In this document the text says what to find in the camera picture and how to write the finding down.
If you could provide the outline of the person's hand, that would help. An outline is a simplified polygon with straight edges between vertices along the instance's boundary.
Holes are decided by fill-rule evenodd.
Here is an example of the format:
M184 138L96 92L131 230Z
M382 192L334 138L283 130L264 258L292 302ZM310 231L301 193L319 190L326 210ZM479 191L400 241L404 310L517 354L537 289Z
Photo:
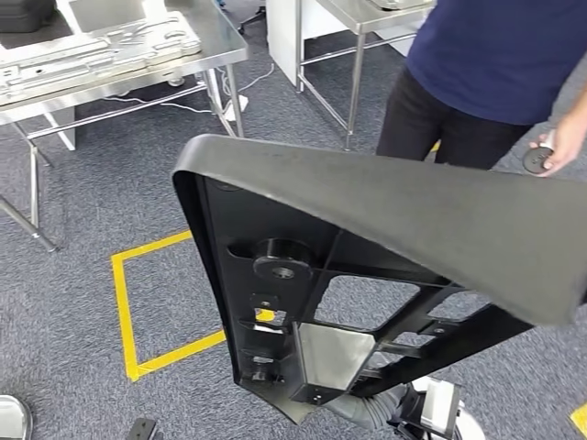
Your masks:
M542 147L551 134L554 136L551 142L553 152L544 161L539 177L550 176L576 160L586 136L586 123L581 118L566 116L549 134L540 135L538 143L530 143L530 148Z

